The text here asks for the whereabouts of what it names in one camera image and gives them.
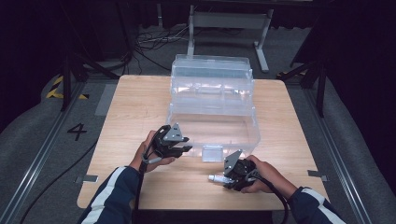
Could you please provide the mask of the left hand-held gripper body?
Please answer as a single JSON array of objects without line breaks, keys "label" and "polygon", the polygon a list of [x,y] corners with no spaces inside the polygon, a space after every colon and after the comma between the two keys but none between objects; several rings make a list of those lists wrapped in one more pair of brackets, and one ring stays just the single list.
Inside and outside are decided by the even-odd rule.
[{"label": "left hand-held gripper body", "polygon": [[163,125],[154,136],[153,152],[160,158],[170,158],[172,157],[170,149],[177,147],[178,141],[181,141],[183,137],[178,123],[173,126]]}]

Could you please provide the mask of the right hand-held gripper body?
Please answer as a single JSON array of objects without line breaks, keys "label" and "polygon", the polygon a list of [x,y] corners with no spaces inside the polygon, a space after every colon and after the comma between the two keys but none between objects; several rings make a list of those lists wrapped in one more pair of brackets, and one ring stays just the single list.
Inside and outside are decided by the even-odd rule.
[{"label": "right hand-held gripper body", "polygon": [[223,174],[236,177],[237,180],[234,183],[240,183],[243,189],[255,182],[256,178],[249,177],[248,175],[256,169],[256,165],[253,161],[241,159],[240,156],[242,153],[243,150],[238,149],[224,159]]}]

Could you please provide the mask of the white ointment tube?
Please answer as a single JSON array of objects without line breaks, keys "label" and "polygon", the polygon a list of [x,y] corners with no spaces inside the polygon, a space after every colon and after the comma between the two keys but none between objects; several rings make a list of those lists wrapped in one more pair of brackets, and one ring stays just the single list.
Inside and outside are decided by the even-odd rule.
[{"label": "white ointment tube", "polygon": [[213,182],[223,183],[223,184],[232,184],[233,180],[224,175],[209,175],[208,179]]}]

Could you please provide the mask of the clear plastic storage box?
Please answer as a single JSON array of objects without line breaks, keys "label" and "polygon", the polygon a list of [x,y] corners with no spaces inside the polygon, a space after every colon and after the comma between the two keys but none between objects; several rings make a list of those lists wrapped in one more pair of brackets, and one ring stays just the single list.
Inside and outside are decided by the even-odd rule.
[{"label": "clear plastic storage box", "polygon": [[178,54],[167,122],[189,138],[191,157],[222,162],[237,150],[246,157],[261,141],[253,93],[249,59]]}]

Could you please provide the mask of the person's right hand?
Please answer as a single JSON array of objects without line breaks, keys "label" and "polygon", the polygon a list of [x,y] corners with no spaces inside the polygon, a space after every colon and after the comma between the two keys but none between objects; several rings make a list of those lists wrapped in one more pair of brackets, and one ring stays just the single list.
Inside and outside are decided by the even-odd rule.
[{"label": "person's right hand", "polygon": [[[274,188],[277,189],[286,200],[297,190],[296,186],[289,182],[288,179],[267,161],[261,161],[254,155],[249,155],[247,160],[255,163],[260,176],[272,183]],[[241,189],[242,193],[255,193],[259,191],[272,193],[272,190],[260,180],[256,180],[253,185]]]}]

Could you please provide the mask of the grey tape piece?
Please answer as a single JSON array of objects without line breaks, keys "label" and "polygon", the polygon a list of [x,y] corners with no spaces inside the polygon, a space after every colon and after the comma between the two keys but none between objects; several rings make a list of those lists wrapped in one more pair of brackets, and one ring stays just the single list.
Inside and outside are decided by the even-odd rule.
[{"label": "grey tape piece", "polygon": [[330,179],[319,171],[307,170],[308,176],[319,177],[322,182],[328,182]]},{"label": "grey tape piece", "polygon": [[98,181],[97,175],[84,175],[84,176],[77,176],[75,182],[77,184],[82,183],[96,183]]}]

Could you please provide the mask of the black metal stand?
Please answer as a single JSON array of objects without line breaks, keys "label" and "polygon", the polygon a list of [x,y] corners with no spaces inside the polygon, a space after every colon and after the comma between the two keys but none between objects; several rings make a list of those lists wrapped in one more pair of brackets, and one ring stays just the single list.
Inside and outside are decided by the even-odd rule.
[{"label": "black metal stand", "polygon": [[300,81],[300,86],[303,89],[311,89],[315,83],[318,83],[316,109],[319,116],[323,118],[323,101],[326,84],[326,69],[324,66],[324,62],[317,61],[305,63],[295,69],[292,69],[289,72],[281,72],[277,74],[276,78],[282,81],[286,81],[289,78],[300,75],[302,72],[304,72],[304,77]]},{"label": "black metal stand", "polygon": [[98,62],[100,45],[91,23],[86,1],[57,0],[62,15],[58,29],[64,45],[62,111],[68,109],[71,102],[78,98],[78,95],[74,96],[72,91],[72,77],[78,84],[85,83],[89,78],[89,69],[85,67],[85,64],[107,78],[120,78],[119,75]]}]

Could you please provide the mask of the grey metal table frame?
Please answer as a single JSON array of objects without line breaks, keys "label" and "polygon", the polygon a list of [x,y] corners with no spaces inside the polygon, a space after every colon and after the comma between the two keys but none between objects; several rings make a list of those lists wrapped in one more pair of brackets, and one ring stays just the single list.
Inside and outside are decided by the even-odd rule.
[{"label": "grey metal table frame", "polygon": [[264,55],[263,45],[270,27],[273,13],[274,11],[272,9],[269,9],[263,14],[201,12],[196,11],[195,6],[190,6],[188,23],[189,43],[187,54],[194,54],[194,29],[197,27],[261,30],[261,37],[254,42],[254,48],[256,50],[261,70],[264,73],[268,73],[269,66]]}]

